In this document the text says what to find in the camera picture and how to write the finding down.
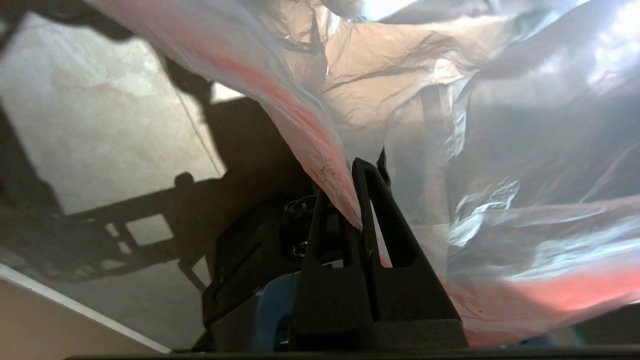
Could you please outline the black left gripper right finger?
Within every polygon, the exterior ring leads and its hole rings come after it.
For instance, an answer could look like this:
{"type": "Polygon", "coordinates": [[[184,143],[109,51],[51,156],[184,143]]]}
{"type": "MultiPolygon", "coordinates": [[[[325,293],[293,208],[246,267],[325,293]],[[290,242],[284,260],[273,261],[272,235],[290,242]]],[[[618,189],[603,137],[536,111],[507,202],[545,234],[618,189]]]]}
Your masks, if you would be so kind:
{"type": "Polygon", "coordinates": [[[462,320],[377,167],[352,164],[374,342],[388,350],[468,347],[462,320]]]}

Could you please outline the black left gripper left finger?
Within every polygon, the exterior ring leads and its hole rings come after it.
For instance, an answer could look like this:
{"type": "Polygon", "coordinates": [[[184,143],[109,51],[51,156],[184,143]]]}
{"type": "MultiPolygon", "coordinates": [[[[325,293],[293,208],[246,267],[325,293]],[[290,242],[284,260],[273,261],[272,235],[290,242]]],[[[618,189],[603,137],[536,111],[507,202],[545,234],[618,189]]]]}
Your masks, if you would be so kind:
{"type": "Polygon", "coordinates": [[[341,268],[322,262],[329,221],[328,196],[317,196],[291,315],[292,351],[362,351],[371,344],[373,317],[362,268],[359,231],[338,218],[341,268]]]}

